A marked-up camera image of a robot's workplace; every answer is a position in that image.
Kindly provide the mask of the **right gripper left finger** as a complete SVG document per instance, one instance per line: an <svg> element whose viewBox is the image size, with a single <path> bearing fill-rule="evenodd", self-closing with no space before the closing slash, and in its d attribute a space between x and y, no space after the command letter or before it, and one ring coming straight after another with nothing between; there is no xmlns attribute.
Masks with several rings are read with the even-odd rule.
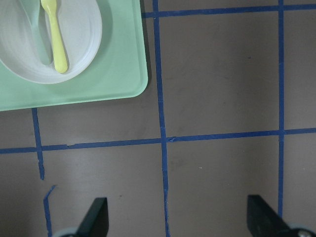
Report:
<svg viewBox="0 0 316 237"><path fill-rule="evenodd" d="M76 228L65 228L55 233L56 237L106 237L109 231L108 201L96 198L82 222Z"/></svg>

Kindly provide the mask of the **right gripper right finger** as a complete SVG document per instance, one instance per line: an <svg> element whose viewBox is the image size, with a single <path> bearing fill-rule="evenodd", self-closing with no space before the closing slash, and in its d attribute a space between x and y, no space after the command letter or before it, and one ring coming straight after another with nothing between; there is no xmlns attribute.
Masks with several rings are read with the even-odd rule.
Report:
<svg viewBox="0 0 316 237"><path fill-rule="evenodd" d="M314 237L304 228L292 228L260 195L247 197L247 228L253 237Z"/></svg>

